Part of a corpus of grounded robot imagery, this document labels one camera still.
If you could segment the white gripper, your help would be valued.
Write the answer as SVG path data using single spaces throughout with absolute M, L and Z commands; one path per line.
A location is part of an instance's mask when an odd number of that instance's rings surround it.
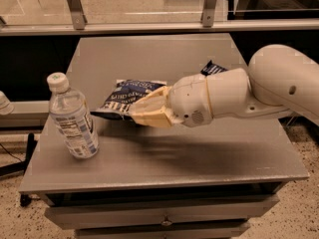
M 129 114 L 135 123 L 151 127 L 209 124 L 212 115 L 206 77 L 197 74 L 181 78 L 171 88 L 160 87 L 131 105 Z

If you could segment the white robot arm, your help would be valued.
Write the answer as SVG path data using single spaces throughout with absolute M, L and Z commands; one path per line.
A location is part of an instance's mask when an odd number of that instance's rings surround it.
M 219 118 L 279 119 L 293 113 L 319 124 L 319 65 L 284 45 L 259 49 L 246 69 L 184 77 L 129 109 L 134 122 L 153 127 L 194 127 Z

